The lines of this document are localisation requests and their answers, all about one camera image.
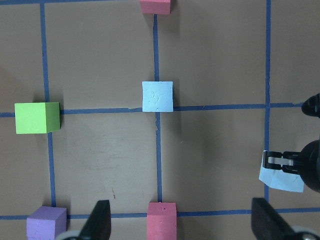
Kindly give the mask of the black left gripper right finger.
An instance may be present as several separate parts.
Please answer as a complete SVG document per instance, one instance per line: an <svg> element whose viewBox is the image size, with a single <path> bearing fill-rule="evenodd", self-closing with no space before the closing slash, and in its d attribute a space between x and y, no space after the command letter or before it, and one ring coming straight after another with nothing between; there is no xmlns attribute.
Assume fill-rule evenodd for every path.
<svg viewBox="0 0 320 240"><path fill-rule="evenodd" d="M251 229L257 240L295 240L296 233L264 199L251 202Z"/></svg>

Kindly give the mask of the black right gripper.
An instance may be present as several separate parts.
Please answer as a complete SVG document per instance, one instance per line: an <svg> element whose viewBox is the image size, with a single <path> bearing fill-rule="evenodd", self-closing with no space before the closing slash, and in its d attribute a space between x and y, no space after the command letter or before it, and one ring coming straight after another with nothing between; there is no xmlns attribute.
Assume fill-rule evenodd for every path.
<svg viewBox="0 0 320 240"><path fill-rule="evenodd" d="M311 117L320 116L320 94L308 98L301 106L302 112ZM307 144L300 152L267 151L262 155L262 166L265 169L298 173L299 157L302 157L302 167L299 174L303 182L313 191L320 192L320 140Z"/></svg>

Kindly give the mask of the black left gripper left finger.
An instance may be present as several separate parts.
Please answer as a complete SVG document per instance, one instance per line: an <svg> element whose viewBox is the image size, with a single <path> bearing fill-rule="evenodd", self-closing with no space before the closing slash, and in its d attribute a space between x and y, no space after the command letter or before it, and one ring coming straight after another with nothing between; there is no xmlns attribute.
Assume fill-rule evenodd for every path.
<svg viewBox="0 0 320 240"><path fill-rule="evenodd" d="M111 209L109 200L99 200L81 229L80 240L108 240L111 236Z"/></svg>

